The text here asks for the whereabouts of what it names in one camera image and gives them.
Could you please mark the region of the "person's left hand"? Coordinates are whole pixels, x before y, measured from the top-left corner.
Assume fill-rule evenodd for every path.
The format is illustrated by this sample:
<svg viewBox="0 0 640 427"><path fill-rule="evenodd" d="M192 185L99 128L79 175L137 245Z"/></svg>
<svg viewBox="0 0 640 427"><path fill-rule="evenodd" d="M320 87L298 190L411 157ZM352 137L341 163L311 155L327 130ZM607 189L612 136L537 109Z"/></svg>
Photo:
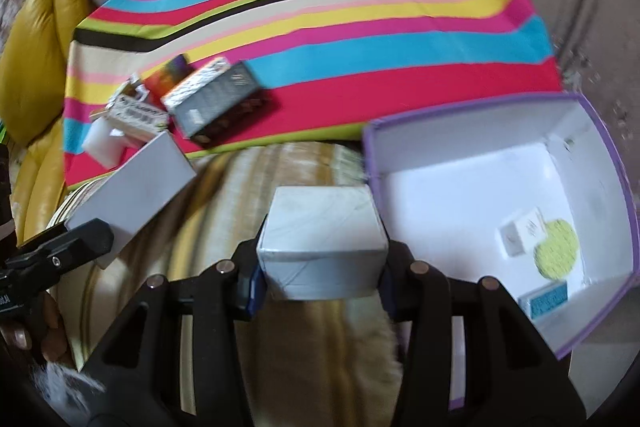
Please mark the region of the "person's left hand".
<svg viewBox="0 0 640 427"><path fill-rule="evenodd" d="M36 299L25 322L17 319L2 322L1 335L9 346L46 362L66 365L73 362L62 313L47 291Z"/></svg>

